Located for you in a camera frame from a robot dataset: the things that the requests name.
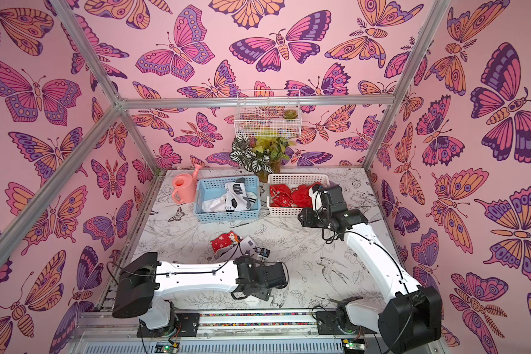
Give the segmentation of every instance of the bird illustration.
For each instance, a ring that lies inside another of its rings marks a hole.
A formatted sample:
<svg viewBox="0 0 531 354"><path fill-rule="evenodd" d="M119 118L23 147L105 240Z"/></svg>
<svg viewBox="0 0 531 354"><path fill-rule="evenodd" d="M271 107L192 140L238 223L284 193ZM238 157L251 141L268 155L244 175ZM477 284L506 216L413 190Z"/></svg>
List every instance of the bird illustration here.
<svg viewBox="0 0 531 354"><path fill-rule="evenodd" d="M344 275L342 272L340 272L340 271L335 269L335 264L343 266L344 268L346 268L342 263L339 263L339 262L335 261L334 259L321 257L320 260L317 261L317 264L323 266L323 270L322 270L323 276L327 280L328 285L330 285L334 290L336 290L336 292L339 292L339 291L335 288L335 286L334 286L334 284L332 282L332 274L333 273L338 275L338 277L345 284L348 284L346 282L346 279L348 279L349 282L352 282L346 275Z"/></svg>

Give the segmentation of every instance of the white wire basket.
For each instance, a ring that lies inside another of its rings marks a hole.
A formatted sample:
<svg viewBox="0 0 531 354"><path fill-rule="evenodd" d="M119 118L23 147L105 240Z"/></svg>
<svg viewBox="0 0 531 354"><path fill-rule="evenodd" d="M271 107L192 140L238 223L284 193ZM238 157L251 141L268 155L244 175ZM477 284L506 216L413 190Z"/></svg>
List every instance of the white wire basket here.
<svg viewBox="0 0 531 354"><path fill-rule="evenodd" d="M279 96L257 96L262 90L239 90L237 92L236 113L234 115L234 130L237 136L287 139L301 136L301 106L298 91L296 96L286 96L284 89L269 89L272 94L279 92ZM286 110L297 112L297 118L284 119Z"/></svg>
<svg viewBox="0 0 531 354"><path fill-rule="evenodd" d="M284 184L289 189L297 188L300 185L312 185L315 182L320 182L324 187L328 187L330 181L326 174L303 174L303 173L271 173L267 177L268 184L279 185ZM267 207L269 208L269 215L284 217L284 216L298 216L303 208L279 208L272 207L270 202L269 189L267 193Z"/></svg>

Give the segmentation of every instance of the table surface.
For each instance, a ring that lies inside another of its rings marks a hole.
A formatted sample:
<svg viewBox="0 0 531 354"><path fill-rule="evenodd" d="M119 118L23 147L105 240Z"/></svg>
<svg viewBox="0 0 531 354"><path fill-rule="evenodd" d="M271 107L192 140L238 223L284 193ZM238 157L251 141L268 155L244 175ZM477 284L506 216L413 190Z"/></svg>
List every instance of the table surface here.
<svg viewBox="0 0 531 354"><path fill-rule="evenodd" d="M296 217L273 217L265 198L267 184L261 184L262 209L258 220L248 223L199 223L193 203L177 205L171 199L171 181L180 173L167 172L136 247L134 258L144 252L156 251L159 260L177 263L211 263L211 240L220 234L234 231L241 237L250 236L257 246L271 251L270 262L285 262L289 271L289 285L273 289L269 301L250 296L233 300L230 294L204 291L177 293L170 299L179 309L298 309L315 305L332 307L330 299L343 300L350 296L383 301L362 261L341 241L326 245L320 229L303 228ZM342 187L348 208L358 208L370 220L376 234L397 259L389 231L382 220L374 192L366 172L361 168L307 168L282 171L286 173L316 173L328 175L331 182ZM208 169L199 172L199 179L248 175L244 170Z"/></svg>

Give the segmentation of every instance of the pink watering can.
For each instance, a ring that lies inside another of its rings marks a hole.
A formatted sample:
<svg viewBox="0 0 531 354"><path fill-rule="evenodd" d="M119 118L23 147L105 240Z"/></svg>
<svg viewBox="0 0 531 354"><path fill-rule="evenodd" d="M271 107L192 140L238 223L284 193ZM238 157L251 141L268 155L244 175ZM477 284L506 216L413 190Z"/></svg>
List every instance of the pink watering can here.
<svg viewBox="0 0 531 354"><path fill-rule="evenodd" d="M171 194L171 198L174 202L183 204L195 201L196 182L201 168L203 168L202 165L195 164L195 172L192 175L181 173L173 179L172 184L175 190Z"/></svg>

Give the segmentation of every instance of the vase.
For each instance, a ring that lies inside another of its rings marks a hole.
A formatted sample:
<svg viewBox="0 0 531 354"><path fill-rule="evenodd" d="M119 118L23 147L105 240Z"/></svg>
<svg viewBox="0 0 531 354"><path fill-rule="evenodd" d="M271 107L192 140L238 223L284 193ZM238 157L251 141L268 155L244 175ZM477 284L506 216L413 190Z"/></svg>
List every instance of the vase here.
<svg viewBox="0 0 531 354"><path fill-rule="evenodd" d="M277 160L276 162L270 163L269 167L271 167L273 173L281 173L281 160ZM269 176L269 172L260 171L257 173L257 175L260 182L267 183L267 177Z"/></svg>

